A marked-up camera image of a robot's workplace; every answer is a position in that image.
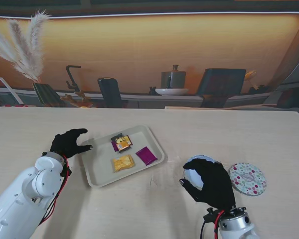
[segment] black robotic glove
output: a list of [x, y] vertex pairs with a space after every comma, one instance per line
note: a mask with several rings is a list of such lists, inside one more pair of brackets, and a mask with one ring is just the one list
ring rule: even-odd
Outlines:
[[91, 150], [93, 147], [91, 145], [78, 146], [76, 144], [77, 138], [82, 133], [86, 133], [88, 130], [85, 128], [71, 129], [64, 134], [57, 134], [52, 142], [50, 148], [51, 152], [70, 158], [77, 153], [83, 153]]
[[180, 179], [181, 185], [195, 201], [227, 211], [236, 206], [230, 177], [220, 162], [213, 163], [205, 159], [193, 159], [183, 168], [196, 170], [204, 183], [202, 190], [199, 190], [188, 180]]

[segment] purple snack packet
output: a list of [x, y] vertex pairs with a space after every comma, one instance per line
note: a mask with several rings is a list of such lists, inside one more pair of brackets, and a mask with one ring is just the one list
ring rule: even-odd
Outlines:
[[136, 153], [136, 155], [140, 157], [140, 159], [145, 163], [146, 166], [157, 160], [154, 154], [152, 154], [152, 152], [147, 147], [142, 148]]
[[116, 146], [116, 143], [114, 141], [111, 141], [113, 149], [115, 152], [119, 151], [118, 147]]

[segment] white tray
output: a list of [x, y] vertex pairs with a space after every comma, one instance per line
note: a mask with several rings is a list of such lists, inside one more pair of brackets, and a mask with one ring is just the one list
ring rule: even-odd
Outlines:
[[[111, 138], [119, 133], [128, 135], [133, 144], [130, 149], [122, 153], [114, 152], [111, 144]], [[82, 161], [89, 185], [95, 188], [103, 187], [143, 169], [152, 167], [163, 162], [165, 158], [162, 148], [159, 146], [150, 129], [145, 125], [128, 128], [102, 138], [89, 139], [82, 144], [93, 145], [92, 150], [82, 154]], [[148, 166], [135, 154], [146, 146], [157, 158], [156, 161]], [[113, 158], [129, 154], [134, 160], [134, 167], [114, 173]]]

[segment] red wire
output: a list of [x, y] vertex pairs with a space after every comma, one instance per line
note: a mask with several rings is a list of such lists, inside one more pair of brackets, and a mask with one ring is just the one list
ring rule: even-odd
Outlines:
[[42, 224], [42, 223], [44, 223], [46, 220], [48, 220], [51, 216], [52, 216], [52, 214], [53, 214], [53, 212], [54, 212], [54, 209], [55, 209], [55, 205], [56, 205], [56, 200], [57, 200], [57, 198], [58, 198], [58, 196], [60, 195], [60, 193], [61, 193], [61, 191], [63, 190], [63, 188], [64, 188], [64, 186], [65, 186], [65, 184], [66, 184], [66, 181], [68, 180], [68, 177], [69, 177], [69, 171], [68, 171], [68, 168], [69, 168], [69, 164], [68, 164], [68, 160], [67, 160], [67, 158], [65, 157], [65, 156], [63, 156], [63, 158], [64, 158], [64, 161], [65, 161], [65, 164], [66, 164], [66, 175], [65, 175], [65, 178], [64, 178], [64, 183], [61, 185], [61, 188], [60, 188], [60, 190], [58, 191], [58, 193], [56, 194], [56, 196], [55, 196], [55, 201], [54, 201], [54, 203], [53, 203], [53, 206], [52, 206], [52, 211], [51, 211], [51, 213], [40, 223], [40, 224]]
[[216, 221], [215, 221], [215, 227], [214, 227], [215, 239], [218, 239], [218, 233], [217, 233], [218, 222], [219, 222], [220, 217], [221, 217], [224, 213], [225, 213], [225, 210], [222, 210], [222, 211], [218, 214], [218, 216], [217, 216], [217, 218], [216, 218]]

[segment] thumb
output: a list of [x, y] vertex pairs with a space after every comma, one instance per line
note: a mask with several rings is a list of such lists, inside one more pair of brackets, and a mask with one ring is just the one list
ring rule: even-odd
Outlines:
[[195, 188], [188, 180], [184, 178], [180, 179], [179, 182], [195, 201], [200, 202], [199, 198], [200, 198], [201, 191]]
[[93, 148], [92, 145], [82, 145], [82, 146], [78, 146], [77, 148], [77, 153], [83, 153], [83, 152], [86, 152], [86, 151], [89, 151]]

